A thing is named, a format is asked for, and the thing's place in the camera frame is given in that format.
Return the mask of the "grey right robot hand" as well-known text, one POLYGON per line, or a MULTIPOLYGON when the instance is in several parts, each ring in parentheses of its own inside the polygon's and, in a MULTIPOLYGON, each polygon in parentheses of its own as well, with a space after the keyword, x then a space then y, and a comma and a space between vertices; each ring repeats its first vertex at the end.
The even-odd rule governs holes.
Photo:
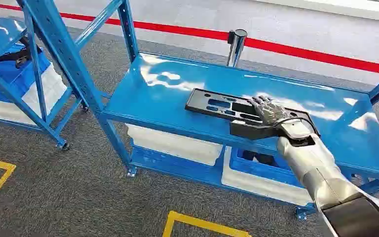
POLYGON ((252 97, 247 101, 254 107, 263 124, 282 130, 290 139, 302 140, 316 133, 315 126, 309 120, 292 116, 284 107, 264 96, 252 97))

